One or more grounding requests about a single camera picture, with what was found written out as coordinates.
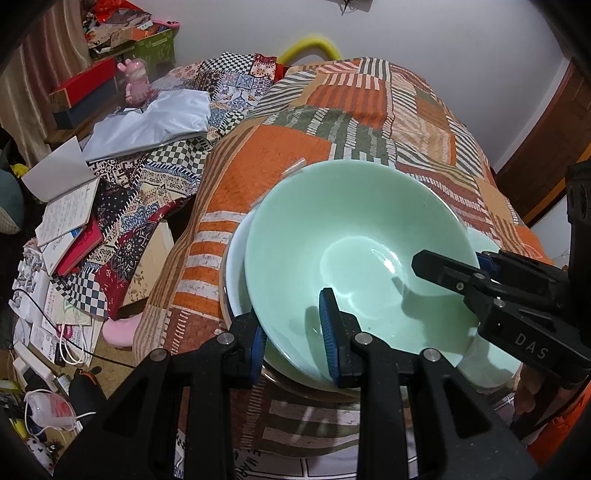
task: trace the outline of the bed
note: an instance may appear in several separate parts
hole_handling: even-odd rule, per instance
[[[136,331],[138,361],[154,348],[198,348],[226,329],[218,287],[226,244],[251,204],[300,158],[308,164],[352,158],[396,168],[501,248],[549,261],[495,187],[472,134],[424,79],[375,58],[294,66],[207,157],[189,226]],[[315,403],[265,378],[252,391],[232,394],[235,447],[307,457],[357,442],[354,402]],[[302,408],[308,420],[289,413]]]

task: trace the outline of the bowl rim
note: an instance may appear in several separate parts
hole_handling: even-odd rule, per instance
[[[461,231],[462,235],[464,236],[466,243],[468,245],[470,245],[470,241],[469,241],[469,237],[467,234],[467,227],[465,225],[465,223],[458,217],[458,215],[456,214],[456,212],[454,212],[451,207],[443,201],[443,199],[437,195],[435,192],[432,191],[431,188],[429,188],[428,186],[426,186],[424,183],[420,182],[419,180],[415,179],[413,176],[399,171],[397,170],[395,167],[392,166],[386,166],[386,165],[382,165],[382,164],[378,164],[378,163],[374,163],[371,161],[363,161],[363,160],[353,160],[353,159],[328,159],[328,160],[323,160],[323,161],[318,161],[315,162],[313,164],[310,165],[306,165],[305,167],[295,171],[293,174],[283,178],[281,181],[279,181],[263,198],[262,202],[258,205],[258,212],[260,213],[261,211],[264,211],[266,208],[271,208],[269,207],[269,205],[274,201],[274,199],[276,198],[277,195],[280,195],[281,191],[283,190],[283,188],[288,185],[290,182],[295,181],[298,177],[301,177],[302,175],[311,175],[313,174],[316,170],[320,170],[320,169],[324,169],[324,168],[331,168],[331,166],[336,166],[336,165],[342,165],[342,164],[354,164],[355,166],[359,166],[360,168],[374,168],[374,169],[378,169],[381,168],[382,171],[384,172],[384,174],[388,174],[391,175],[392,177],[396,177],[398,179],[400,179],[401,181],[406,181],[408,183],[414,183],[417,185],[420,185],[421,188],[425,189],[426,191],[429,192],[430,195],[432,195],[434,198],[436,198],[439,203],[441,203],[446,209],[447,211],[449,211],[452,214],[452,217],[455,218],[457,224],[458,224],[458,231]],[[252,253],[249,253],[252,251],[253,247],[253,242],[252,242],[252,238],[253,238],[253,231],[256,232],[256,230],[258,229],[258,224],[261,223],[264,220],[261,220],[262,216],[257,214],[254,216],[252,223],[250,225],[250,231],[249,231],[249,235],[248,238],[246,240],[246,253],[245,253],[245,260],[244,260],[244,269],[245,269],[245,277],[246,277],[246,286],[248,288],[248,284],[249,284],[249,277],[252,278],[252,274],[249,275],[249,271],[252,271],[249,267],[249,265],[252,265],[252,260],[249,261],[249,257],[252,258]],[[476,252],[473,251],[473,249],[470,247],[469,251],[472,254],[472,265],[477,267],[478,266],[478,259],[476,257]],[[322,379],[324,378],[324,376],[319,372],[319,371],[314,371],[314,373],[316,375],[314,375],[311,370],[317,370],[315,368],[313,368],[313,366],[311,364],[309,364],[309,362],[306,362],[306,364],[309,364],[308,366],[310,367],[310,369],[304,369],[301,365],[299,365],[297,362],[294,362],[290,356],[284,351],[284,348],[280,345],[277,344],[277,342],[275,340],[273,340],[272,335],[269,335],[269,332],[267,331],[269,328],[269,326],[271,326],[265,319],[264,316],[263,318],[261,318],[260,315],[260,310],[259,312],[256,311],[256,307],[255,307],[255,303],[258,302],[258,300],[255,298],[253,298],[253,294],[251,292],[251,289],[248,288],[249,291],[249,297],[251,299],[251,303],[252,303],[252,308],[255,310],[258,318],[259,318],[259,322],[261,323],[261,326],[263,327],[263,330],[265,330],[267,332],[267,337],[268,340],[270,340],[273,345],[276,347],[276,349],[283,355],[283,357],[285,357],[287,359],[287,361],[289,361],[295,368],[297,368],[301,373],[303,373],[304,375],[307,375],[309,377],[314,378],[315,380],[318,381],[322,381]],[[463,352],[460,356],[460,358],[457,360],[457,362],[451,362],[452,365],[454,367],[456,367],[458,365],[458,363],[462,360],[462,358],[464,357],[464,355],[466,354],[466,352],[468,351],[470,347],[470,344],[468,344],[468,346],[466,347],[466,351]]]

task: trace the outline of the orange sleeve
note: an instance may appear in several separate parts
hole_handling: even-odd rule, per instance
[[[591,387],[587,386],[579,400],[563,416],[556,417],[546,425],[535,442],[527,447],[538,465],[544,465],[554,455],[554,452],[566,438],[570,429],[577,423],[590,398]]]

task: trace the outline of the white fabric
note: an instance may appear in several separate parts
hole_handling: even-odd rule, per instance
[[[209,94],[199,90],[160,92],[145,112],[115,113],[95,125],[82,156],[87,162],[120,157],[207,132]]]

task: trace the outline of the pink figurine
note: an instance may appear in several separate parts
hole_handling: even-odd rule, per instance
[[[148,98],[150,81],[146,75],[146,63],[142,59],[126,59],[125,65],[117,64],[117,68],[125,73],[125,101],[132,106],[140,106]]]

